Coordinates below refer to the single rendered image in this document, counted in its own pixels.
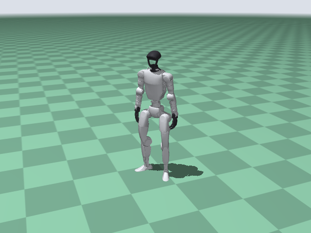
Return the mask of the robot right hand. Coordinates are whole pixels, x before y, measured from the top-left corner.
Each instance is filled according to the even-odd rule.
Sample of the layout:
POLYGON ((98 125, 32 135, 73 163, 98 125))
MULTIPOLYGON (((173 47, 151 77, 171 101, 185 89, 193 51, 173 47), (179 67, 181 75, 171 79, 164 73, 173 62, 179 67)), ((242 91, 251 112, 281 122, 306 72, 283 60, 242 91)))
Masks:
POLYGON ((135 119, 136 119, 137 123, 139 121, 139 117, 138 117, 139 112, 140 112, 140 107, 137 107, 137 110, 135 109, 135 119))

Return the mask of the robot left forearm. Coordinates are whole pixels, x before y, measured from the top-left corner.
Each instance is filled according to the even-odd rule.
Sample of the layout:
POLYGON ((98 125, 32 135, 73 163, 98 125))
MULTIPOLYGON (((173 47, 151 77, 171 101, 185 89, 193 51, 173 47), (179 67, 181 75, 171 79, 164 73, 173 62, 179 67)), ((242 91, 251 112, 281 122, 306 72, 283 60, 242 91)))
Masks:
POLYGON ((176 106, 176 98, 175 98, 175 94, 173 93, 173 100, 169 101, 170 106, 171 106, 171 113, 175 114, 175 117, 178 116, 178 111, 177 111, 177 106, 176 106))

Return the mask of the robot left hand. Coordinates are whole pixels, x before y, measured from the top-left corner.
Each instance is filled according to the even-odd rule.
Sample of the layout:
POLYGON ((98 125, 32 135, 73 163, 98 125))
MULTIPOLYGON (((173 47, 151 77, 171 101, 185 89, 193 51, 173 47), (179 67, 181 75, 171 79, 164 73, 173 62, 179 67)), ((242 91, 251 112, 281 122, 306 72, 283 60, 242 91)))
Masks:
POLYGON ((177 118, 178 118, 178 116, 175 117, 175 114, 173 113, 172 114, 172 118, 173 118, 173 122, 172 122, 171 126, 169 127, 171 129, 173 129, 177 125, 177 118))

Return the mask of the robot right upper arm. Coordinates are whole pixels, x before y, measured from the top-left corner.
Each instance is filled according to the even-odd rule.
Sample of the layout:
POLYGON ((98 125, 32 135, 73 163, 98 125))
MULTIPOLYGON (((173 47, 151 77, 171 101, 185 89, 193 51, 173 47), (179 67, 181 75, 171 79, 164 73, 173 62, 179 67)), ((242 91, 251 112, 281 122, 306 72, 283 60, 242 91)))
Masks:
POLYGON ((145 69, 143 70, 140 70, 138 72, 138 88, 136 90, 136 93, 139 94, 139 95, 143 95, 144 93, 144 77, 143 77, 143 73, 144 73, 145 69))

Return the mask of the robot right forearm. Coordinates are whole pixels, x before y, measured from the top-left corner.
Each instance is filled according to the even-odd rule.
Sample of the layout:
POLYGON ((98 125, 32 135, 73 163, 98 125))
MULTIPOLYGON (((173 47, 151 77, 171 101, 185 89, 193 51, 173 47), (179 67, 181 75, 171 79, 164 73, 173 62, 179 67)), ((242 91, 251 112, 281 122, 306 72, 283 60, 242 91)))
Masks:
POLYGON ((135 105, 135 109, 137 110, 137 107, 140 107, 141 109, 141 100, 142 100, 142 95, 139 95, 136 93, 136 105, 135 105))

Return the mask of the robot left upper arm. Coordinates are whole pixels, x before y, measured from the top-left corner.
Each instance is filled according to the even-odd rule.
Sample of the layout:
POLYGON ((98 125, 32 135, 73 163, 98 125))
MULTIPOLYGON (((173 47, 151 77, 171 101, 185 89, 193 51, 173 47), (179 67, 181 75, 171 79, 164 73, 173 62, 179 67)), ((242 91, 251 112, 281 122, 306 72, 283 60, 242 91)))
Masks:
POLYGON ((168 94, 167 100, 173 100, 174 86, 173 86, 173 75, 167 72, 162 74, 163 80, 166 82, 168 94))

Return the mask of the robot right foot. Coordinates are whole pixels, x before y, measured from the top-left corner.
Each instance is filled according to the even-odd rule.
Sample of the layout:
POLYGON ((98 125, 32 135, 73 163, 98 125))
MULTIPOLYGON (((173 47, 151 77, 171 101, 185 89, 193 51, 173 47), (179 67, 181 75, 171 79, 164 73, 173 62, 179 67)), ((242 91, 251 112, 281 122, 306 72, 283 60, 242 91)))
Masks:
POLYGON ((153 166, 151 164, 149 164, 149 166, 146 166, 146 167, 144 165, 142 165, 141 167, 135 169, 135 171, 136 172, 140 172, 140 171, 145 171, 145 170, 149 170, 149 169, 152 169, 152 168, 153 168, 153 166))

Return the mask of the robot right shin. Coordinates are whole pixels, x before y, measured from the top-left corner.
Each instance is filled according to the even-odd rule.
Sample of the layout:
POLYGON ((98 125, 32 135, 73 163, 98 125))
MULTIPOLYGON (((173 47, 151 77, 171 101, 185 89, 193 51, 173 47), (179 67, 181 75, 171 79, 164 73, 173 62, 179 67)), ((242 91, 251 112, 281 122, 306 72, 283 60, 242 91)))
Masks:
POLYGON ((151 153, 151 146, 146 146, 141 141, 141 151, 142 151, 144 166, 145 167, 149 166, 149 156, 150 156, 150 153, 151 153))

